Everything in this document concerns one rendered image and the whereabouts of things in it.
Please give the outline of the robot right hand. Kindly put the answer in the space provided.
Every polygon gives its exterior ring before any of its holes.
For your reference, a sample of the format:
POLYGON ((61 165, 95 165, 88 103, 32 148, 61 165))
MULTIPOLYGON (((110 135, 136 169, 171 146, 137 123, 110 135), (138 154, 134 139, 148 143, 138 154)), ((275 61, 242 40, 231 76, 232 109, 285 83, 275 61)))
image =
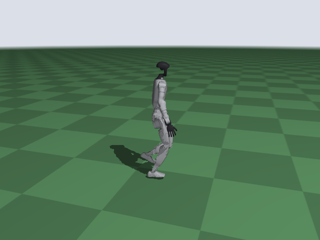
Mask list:
MULTIPOLYGON (((170 119, 169 119, 170 120, 170 119)), ((174 129, 177 131, 177 129, 173 126, 173 125, 171 125, 171 121, 170 121, 170 123, 168 123, 168 124, 166 124, 166 121, 164 121, 165 122, 165 125, 167 126, 167 131, 168 131, 168 137, 172 137, 172 135, 173 135, 173 137, 174 137, 174 134, 176 135, 176 132, 174 131, 174 129), (170 132, 170 133, 169 133, 170 132), (171 133, 172 132, 172 133, 171 133), (173 133, 174 132, 174 133, 173 133)))

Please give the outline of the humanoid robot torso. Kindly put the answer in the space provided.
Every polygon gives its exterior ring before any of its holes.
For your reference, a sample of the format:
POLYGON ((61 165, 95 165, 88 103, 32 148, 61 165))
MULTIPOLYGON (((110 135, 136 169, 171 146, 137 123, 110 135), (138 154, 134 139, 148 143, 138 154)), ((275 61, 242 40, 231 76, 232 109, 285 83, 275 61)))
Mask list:
POLYGON ((163 77, 161 79, 155 78, 154 82, 153 82, 153 91, 152 91, 152 105, 155 106, 155 108, 153 109, 153 113, 152 113, 152 121, 154 121, 154 119, 156 117, 158 117, 159 119, 163 119, 163 115, 160 111, 161 107, 159 107, 159 105, 158 105, 158 94, 159 94, 158 84, 159 84, 159 82, 165 82, 165 84, 166 84, 165 94, 164 94, 163 100, 165 100, 166 93, 167 93, 166 80, 164 80, 163 77))

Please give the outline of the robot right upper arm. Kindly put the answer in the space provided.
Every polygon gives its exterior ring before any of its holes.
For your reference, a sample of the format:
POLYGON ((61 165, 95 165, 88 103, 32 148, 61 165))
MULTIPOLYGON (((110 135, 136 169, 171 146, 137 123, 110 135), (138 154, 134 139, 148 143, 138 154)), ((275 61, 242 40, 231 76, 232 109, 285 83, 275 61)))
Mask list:
POLYGON ((160 106, 160 102, 163 101, 165 96, 166 83, 163 81, 159 81, 158 83, 158 105, 160 106))

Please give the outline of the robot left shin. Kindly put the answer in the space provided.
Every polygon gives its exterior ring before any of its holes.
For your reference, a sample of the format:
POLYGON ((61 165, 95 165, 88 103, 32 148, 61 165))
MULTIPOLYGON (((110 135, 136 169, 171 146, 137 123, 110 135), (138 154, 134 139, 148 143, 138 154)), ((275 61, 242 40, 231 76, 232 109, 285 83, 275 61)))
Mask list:
MULTIPOLYGON (((151 155, 154 155, 154 154, 158 154, 160 147, 163 146, 163 145, 164 145, 163 143, 160 143, 159 145, 155 146, 154 149, 152 149, 151 151, 146 153, 146 156, 151 156, 151 155)), ((169 147, 169 149, 170 148, 172 148, 172 146, 169 147)))

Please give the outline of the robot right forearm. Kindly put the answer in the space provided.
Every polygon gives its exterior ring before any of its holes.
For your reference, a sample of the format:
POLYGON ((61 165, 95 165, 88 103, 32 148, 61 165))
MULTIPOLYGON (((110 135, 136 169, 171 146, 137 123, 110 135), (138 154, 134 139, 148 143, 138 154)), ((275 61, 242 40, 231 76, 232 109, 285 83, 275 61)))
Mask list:
POLYGON ((167 114, 166 102, 164 100, 160 102, 160 112, 163 115, 162 117, 165 120, 166 124, 169 124, 169 115, 167 114))

